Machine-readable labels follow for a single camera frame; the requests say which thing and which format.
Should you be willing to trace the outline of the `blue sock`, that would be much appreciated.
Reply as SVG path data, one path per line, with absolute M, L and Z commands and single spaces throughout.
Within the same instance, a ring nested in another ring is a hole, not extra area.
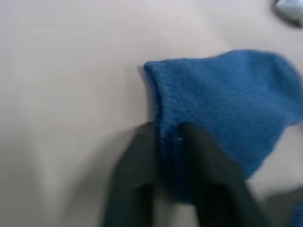
M 303 204 L 296 208 L 291 227 L 303 227 Z
M 285 128 L 303 122 L 303 82 L 283 56 L 233 50 L 202 59 L 148 61 L 143 70 L 153 95 L 162 182 L 191 202 L 180 126 L 209 131 L 250 178 Z

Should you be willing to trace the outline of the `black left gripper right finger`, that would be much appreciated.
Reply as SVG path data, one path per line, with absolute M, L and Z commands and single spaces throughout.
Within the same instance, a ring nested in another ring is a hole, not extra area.
M 188 189 L 200 227 L 266 227 L 238 166 L 202 127 L 181 125 Z

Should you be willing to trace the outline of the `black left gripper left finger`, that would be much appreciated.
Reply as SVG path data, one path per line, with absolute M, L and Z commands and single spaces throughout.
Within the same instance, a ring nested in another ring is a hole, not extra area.
M 154 144 L 153 123 L 139 126 L 114 168 L 101 227 L 153 227 Z

